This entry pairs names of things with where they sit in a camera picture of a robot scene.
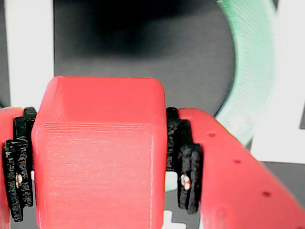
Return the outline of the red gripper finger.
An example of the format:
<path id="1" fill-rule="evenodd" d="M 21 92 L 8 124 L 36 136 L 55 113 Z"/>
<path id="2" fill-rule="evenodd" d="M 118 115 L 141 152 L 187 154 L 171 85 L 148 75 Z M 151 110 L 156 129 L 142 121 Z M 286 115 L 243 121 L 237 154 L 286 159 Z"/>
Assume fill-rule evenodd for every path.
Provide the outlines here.
<path id="1" fill-rule="evenodd" d="M 0 110 L 0 227 L 23 221 L 23 209 L 34 203 L 31 173 L 31 131 L 34 107 L 4 107 Z"/>
<path id="2" fill-rule="evenodd" d="M 305 210 L 287 188 L 208 113 L 166 110 L 167 171 L 178 207 L 206 229 L 302 229 Z"/>

